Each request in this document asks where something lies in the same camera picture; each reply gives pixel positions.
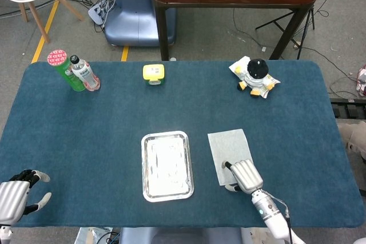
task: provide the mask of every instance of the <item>robotic arm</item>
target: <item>robotic arm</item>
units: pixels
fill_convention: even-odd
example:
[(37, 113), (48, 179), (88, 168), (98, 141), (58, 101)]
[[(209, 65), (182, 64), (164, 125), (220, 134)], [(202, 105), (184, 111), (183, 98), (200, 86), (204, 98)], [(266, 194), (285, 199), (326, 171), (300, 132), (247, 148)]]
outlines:
[[(234, 165), (224, 161), (222, 168), (229, 169), (238, 185), (226, 185), (229, 191), (243, 191), (252, 195), (252, 203), (257, 208), (264, 223), (276, 239), (283, 239), (290, 244), (305, 244), (291, 229), (287, 205), (262, 189), (263, 179), (250, 159), (239, 161)], [(272, 198), (285, 205), (286, 220)]]
[(50, 200), (51, 193), (46, 193), (38, 203), (27, 206), (29, 191), (39, 180), (49, 182), (50, 177), (40, 171), (24, 170), (0, 184), (0, 244), (10, 243), (10, 229), (23, 215), (42, 209)]

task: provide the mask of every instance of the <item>yellow box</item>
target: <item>yellow box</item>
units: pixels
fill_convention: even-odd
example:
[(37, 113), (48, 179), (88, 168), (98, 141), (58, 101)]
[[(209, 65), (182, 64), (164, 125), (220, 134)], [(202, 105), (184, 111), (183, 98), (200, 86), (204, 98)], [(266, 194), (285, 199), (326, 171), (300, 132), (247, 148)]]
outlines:
[(151, 64), (145, 65), (142, 69), (142, 76), (144, 80), (148, 81), (150, 85), (159, 85), (164, 82), (164, 65)]

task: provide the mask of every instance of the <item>plastic bottle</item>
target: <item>plastic bottle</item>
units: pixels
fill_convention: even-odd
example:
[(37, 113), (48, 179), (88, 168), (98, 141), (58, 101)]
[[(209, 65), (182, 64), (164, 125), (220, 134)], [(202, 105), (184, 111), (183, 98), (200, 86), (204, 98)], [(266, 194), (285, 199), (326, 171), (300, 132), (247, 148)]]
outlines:
[(89, 63), (83, 59), (79, 59), (76, 55), (70, 57), (72, 63), (71, 69), (89, 91), (96, 91), (101, 86), (101, 81), (93, 73)]

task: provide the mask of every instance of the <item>metal tray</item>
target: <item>metal tray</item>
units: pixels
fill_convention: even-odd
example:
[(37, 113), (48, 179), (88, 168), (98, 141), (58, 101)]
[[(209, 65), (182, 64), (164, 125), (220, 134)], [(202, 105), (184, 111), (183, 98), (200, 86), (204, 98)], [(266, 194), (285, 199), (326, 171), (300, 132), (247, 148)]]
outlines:
[(147, 201), (188, 198), (194, 184), (188, 137), (183, 131), (148, 134), (141, 141), (142, 187)]

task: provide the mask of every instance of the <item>wooden chair leg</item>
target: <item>wooden chair leg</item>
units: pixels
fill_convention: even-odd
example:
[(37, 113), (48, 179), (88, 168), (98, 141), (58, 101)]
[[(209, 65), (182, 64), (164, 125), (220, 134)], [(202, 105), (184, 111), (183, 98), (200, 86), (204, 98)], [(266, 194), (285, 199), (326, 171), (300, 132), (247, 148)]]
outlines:
[(66, 0), (59, 0), (60, 3), (62, 3), (66, 8), (69, 9), (69, 11), (71, 11), (74, 15), (76, 15), (76, 17), (79, 20), (84, 20), (84, 17), (82, 16), (81, 13), (79, 13), (69, 2), (67, 2)]
[(46, 33), (45, 28), (43, 27), (42, 21), (39, 18), (39, 15), (37, 13), (37, 10), (34, 7), (34, 3), (33, 2), (29, 2), (28, 5), (29, 5), (30, 11), (32, 12), (32, 15), (33, 15), (33, 17), (34, 17), (34, 19), (35, 19), (35, 21), (36, 21), (36, 23), (38, 25), (38, 28), (41, 31), (42, 35), (43, 35), (43, 38), (45, 39), (45, 41), (47, 43), (49, 43), (50, 42), (50, 38), (48, 37), (48, 34)]
[(27, 13), (25, 12), (24, 3), (19, 3), (19, 8), (21, 9), (22, 18), (25, 22), (28, 22)]

